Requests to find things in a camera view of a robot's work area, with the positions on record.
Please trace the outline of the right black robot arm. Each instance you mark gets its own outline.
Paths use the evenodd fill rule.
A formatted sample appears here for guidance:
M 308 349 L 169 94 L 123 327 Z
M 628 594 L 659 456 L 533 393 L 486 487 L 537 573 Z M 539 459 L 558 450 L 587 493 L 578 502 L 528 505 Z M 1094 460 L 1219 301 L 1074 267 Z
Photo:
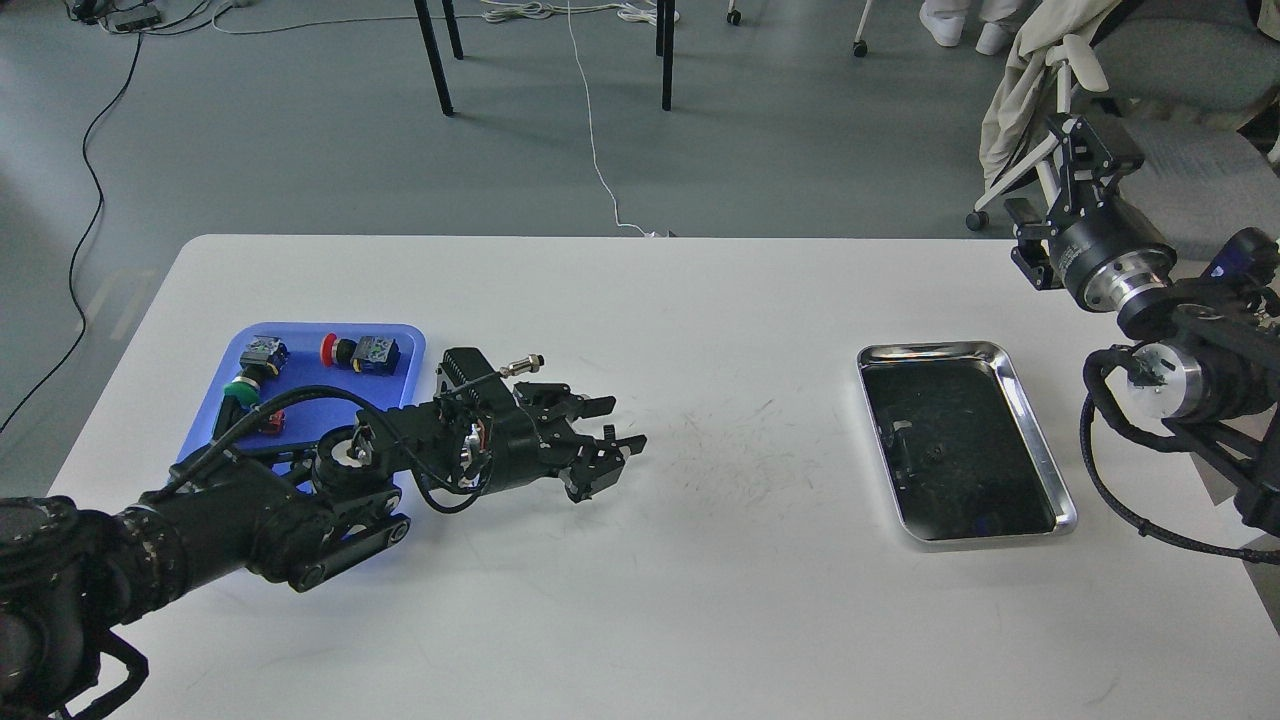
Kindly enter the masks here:
M 1144 158 L 1115 120 L 1057 111 L 1039 159 L 1047 209 L 1005 208 L 1012 263 L 1038 290 L 1064 290 L 1088 313 L 1112 313 L 1125 345 L 1091 352 L 1079 442 L 1101 498 L 1139 536 L 1197 553 L 1276 565 L 1276 551 L 1235 550 L 1178 534 L 1143 518 L 1103 483 L 1093 423 L 1161 454 L 1192 454 L 1235 488 L 1244 525 L 1277 534 L 1277 423 L 1261 437 L 1233 420 L 1277 410 L 1277 242 L 1256 227 L 1233 234 L 1198 275 L 1176 281 L 1175 250 L 1120 193 Z

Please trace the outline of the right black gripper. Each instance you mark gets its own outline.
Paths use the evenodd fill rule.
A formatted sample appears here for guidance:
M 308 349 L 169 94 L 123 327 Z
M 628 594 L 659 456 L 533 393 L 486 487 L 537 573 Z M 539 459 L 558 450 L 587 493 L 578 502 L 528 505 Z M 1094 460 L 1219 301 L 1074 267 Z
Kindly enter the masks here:
M 1166 304 L 1175 251 L 1135 208 L 1108 202 L 1119 196 L 1120 179 L 1146 163 L 1138 142 L 1112 117 L 1053 113 L 1046 124 L 1052 136 L 1048 214 L 1079 218 L 1053 237 L 1056 228 L 1028 199 L 1006 199 L 1014 264 L 1034 290 L 1064 286 L 1089 313 L 1140 313 Z

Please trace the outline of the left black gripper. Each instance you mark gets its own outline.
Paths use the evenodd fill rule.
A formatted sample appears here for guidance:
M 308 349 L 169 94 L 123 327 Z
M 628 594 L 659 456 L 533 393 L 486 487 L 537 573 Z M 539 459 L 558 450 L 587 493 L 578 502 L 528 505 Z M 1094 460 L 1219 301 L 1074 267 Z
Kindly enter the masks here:
M 570 423 L 607 416 L 617 397 L 588 397 L 563 383 L 518 382 L 518 407 L 468 414 L 465 436 L 465 489 L 493 495 L 539 478 L 562 479 L 573 503 L 617 484 L 626 462 L 646 447 L 645 434 L 620 437 L 614 424 L 603 436 L 579 436 Z

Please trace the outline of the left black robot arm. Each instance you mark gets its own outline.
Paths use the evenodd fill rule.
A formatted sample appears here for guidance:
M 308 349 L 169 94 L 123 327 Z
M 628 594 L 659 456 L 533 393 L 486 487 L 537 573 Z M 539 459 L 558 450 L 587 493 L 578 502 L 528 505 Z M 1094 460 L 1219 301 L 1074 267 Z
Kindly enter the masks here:
M 521 380 L 543 363 L 493 366 L 477 348 L 448 348 L 431 400 L 392 409 L 333 386 L 288 389 L 116 514 L 67 496 L 5 498 L 3 716 L 68 717 L 109 656 L 125 678 L 79 712 L 106 717 L 148 676 L 116 626 L 241 569 L 301 593 L 398 544 L 411 525 L 397 510 L 402 471 L 442 514 L 544 477 L 576 503 L 614 486 L 646 437 L 576 432 L 616 400 Z

